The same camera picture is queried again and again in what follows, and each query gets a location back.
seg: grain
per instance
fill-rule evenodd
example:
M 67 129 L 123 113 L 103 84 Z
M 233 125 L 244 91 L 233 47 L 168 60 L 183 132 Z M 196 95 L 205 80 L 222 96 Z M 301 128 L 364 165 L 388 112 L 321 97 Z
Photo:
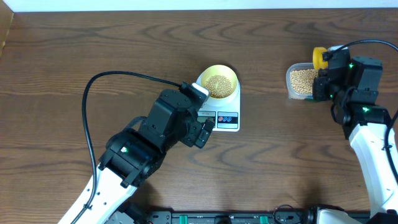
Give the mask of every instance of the grain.
M 205 84 L 205 88 L 210 91 L 213 98 L 225 98 L 233 91 L 231 81 L 222 75 L 210 77 Z
M 318 76 L 318 70 L 306 69 L 290 72 L 290 82 L 297 93 L 312 94 L 313 79 Z

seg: yellow bowl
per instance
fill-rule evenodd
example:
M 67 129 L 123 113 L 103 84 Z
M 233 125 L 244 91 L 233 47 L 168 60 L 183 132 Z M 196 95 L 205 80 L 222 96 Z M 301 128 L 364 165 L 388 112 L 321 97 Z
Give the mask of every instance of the yellow bowl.
M 206 82 L 209 80 L 209 78 L 213 77 L 215 75 L 222 75 L 231 81 L 231 83 L 232 83 L 231 94 L 229 94 L 228 96 L 226 96 L 224 98 L 227 98 L 230 95 L 232 95 L 235 92 L 236 87 L 238 86 L 238 78 L 237 78 L 235 72 L 225 65 L 213 65 L 211 67 L 208 67 L 202 73 L 200 85 L 204 87 L 206 85 Z

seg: white background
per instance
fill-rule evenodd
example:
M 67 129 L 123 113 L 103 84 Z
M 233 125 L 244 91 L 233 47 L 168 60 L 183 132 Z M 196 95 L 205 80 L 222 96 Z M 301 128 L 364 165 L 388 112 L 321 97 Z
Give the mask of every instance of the white background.
M 14 12 L 398 7 L 398 0 L 3 0 Z

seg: container of beans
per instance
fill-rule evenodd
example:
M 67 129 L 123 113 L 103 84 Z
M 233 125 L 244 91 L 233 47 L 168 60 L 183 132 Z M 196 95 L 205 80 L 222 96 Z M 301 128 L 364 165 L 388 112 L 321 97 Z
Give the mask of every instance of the container of beans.
M 297 63 L 286 72 L 287 91 L 289 99 L 312 100 L 313 79 L 318 76 L 318 70 L 313 68 L 313 63 Z
M 208 67 L 198 79 L 198 84 L 211 93 L 206 104 L 224 106 L 232 102 L 239 91 L 239 81 L 235 72 L 225 65 Z

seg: wooden table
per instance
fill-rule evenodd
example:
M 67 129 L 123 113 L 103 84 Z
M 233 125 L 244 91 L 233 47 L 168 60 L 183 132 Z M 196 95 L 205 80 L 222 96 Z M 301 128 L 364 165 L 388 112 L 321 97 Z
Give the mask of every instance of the wooden table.
M 285 73 L 310 62 L 317 46 L 398 44 L 397 28 L 397 9 L 18 13 L 0 59 L 1 222 L 57 222 L 80 195 L 91 176 L 81 97 L 93 75 L 127 70 L 193 82 L 219 63 L 238 71 L 241 130 L 213 133 L 204 149 L 177 144 L 133 201 L 174 210 L 367 210 L 358 160 L 331 103 L 289 100 Z M 383 45 L 351 53 L 383 61 L 378 103 L 394 113 L 398 54 Z M 124 76 L 93 85 L 96 158 L 165 88 Z

